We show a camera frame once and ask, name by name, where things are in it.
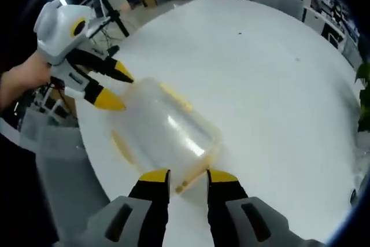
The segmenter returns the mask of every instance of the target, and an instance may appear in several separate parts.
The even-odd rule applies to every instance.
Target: plant leaf
[[[366,108],[370,108],[370,85],[360,91],[360,103]]]
[[[370,64],[369,63],[361,64],[357,70],[355,82],[357,81],[357,79],[364,79],[367,83],[369,83],[369,78],[370,78]]]
[[[370,131],[370,110],[362,110],[361,117],[358,120],[357,131]]]

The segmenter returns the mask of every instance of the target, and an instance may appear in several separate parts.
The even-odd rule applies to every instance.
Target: white round table
[[[116,58],[153,76],[219,128],[215,168],[239,178],[303,238],[326,241],[348,213],[361,85],[345,58],[302,22],[245,0],[194,0],[144,25]],[[93,75],[116,92],[120,82]],[[77,101],[91,165],[108,197],[139,178],[110,141],[107,111]],[[213,246],[206,179],[171,198],[164,246]]]

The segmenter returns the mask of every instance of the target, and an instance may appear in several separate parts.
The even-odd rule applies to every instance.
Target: human arm
[[[35,51],[23,64],[4,72],[0,78],[0,110],[4,110],[27,90],[50,81],[50,67]]]

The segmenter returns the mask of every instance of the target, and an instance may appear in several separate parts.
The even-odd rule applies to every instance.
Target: clear plastic container
[[[171,192],[183,192],[219,152],[218,129],[153,78],[133,83],[122,98],[126,110],[110,114],[119,151],[140,173],[170,169]]]

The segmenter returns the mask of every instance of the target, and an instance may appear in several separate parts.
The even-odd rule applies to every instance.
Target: green plant
[[[370,132],[370,64],[364,63],[358,68],[356,80],[360,79],[365,89],[360,91],[361,116],[358,120],[357,131]]]

